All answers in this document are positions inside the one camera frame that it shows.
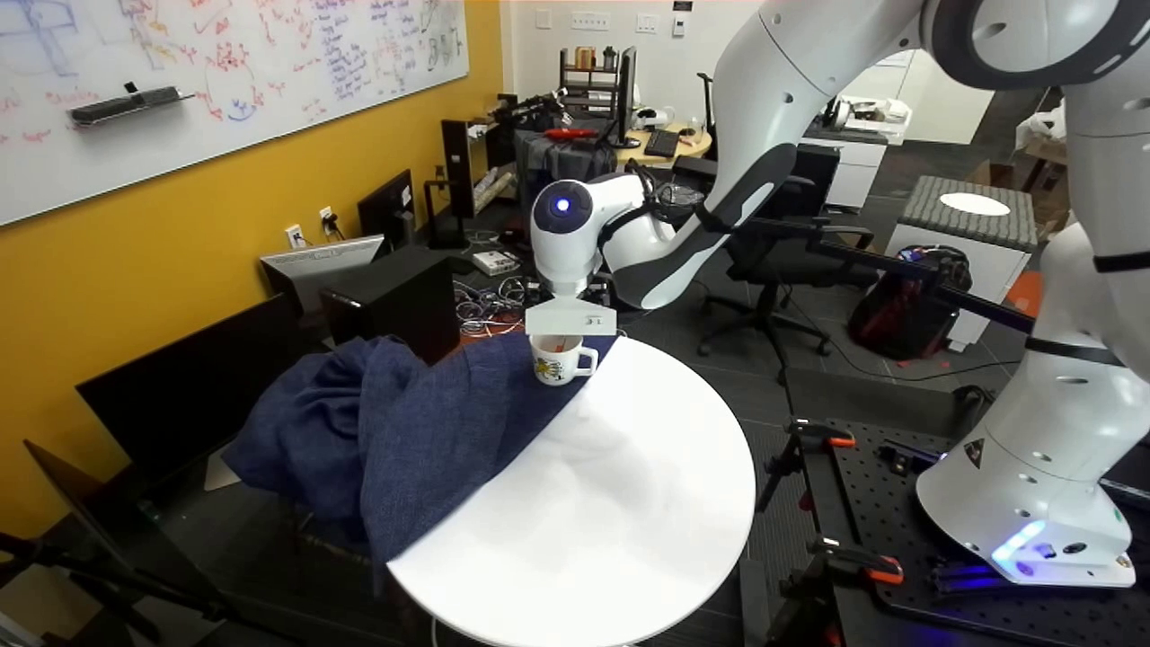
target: bag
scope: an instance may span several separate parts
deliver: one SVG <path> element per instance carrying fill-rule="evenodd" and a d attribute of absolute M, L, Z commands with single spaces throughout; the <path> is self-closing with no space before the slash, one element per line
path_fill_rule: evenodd
<path fill-rule="evenodd" d="M 932 357 L 958 321 L 958 306 L 933 299 L 932 288 L 969 293 L 969 260 L 950 244 L 910 244 L 900 262 L 926 265 L 933 282 L 885 275 L 856 306 L 849 336 L 888 360 Z"/>

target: blue light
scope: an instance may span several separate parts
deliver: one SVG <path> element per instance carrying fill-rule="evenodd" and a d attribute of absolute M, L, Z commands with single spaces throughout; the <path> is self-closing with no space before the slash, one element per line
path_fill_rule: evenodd
<path fill-rule="evenodd" d="M 1027 522 L 1019 532 L 1015 532 L 1004 548 L 995 548 L 995 553 L 991 553 L 991 561 L 999 561 L 999 564 L 1006 564 L 1006 561 L 1015 561 L 1015 553 L 1019 552 L 1019 548 L 1027 548 L 1035 537 L 1042 537 L 1047 532 L 1047 522 Z"/>

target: whiteboard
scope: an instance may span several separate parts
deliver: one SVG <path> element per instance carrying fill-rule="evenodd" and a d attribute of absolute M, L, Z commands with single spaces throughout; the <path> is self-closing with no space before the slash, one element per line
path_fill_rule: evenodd
<path fill-rule="evenodd" d="M 462 0 L 0 0 L 0 228 L 461 77 Z"/>

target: white round table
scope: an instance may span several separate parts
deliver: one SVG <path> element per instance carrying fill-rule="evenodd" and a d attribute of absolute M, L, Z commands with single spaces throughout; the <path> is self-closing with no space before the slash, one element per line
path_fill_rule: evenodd
<path fill-rule="evenodd" d="M 753 464 L 728 408 L 619 337 L 561 416 L 387 568 L 482 645 L 641 645 L 721 586 L 750 519 Z"/>

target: wall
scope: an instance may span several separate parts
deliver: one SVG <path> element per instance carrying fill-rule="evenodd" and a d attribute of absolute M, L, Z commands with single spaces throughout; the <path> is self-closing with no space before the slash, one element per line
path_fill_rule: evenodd
<path fill-rule="evenodd" d="M 757 0 L 696 0 L 688 35 L 671 41 L 671 0 L 502 0 L 502 77 L 517 93 L 557 87 L 561 47 L 637 47 L 641 106 L 680 123 L 706 120 L 696 72 L 715 72 L 728 35 Z M 843 93 L 901 97 L 915 108 L 910 139 L 969 145 L 988 93 L 950 84 L 926 55 L 861 72 Z"/>
<path fill-rule="evenodd" d="M 78 381 L 259 302 L 254 257 L 283 250 L 292 218 L 321 241 L 321 206 L 353 223 L 393 173 L 428 181 L 440 120 L 482 117 L 502 90 L 498 34 L 498 0 L 466 0 L 462 84 L 5 228 L 0 532 L 40 537 L 66 511 L 23 438 L 98 480 L 127 464 Z"/>

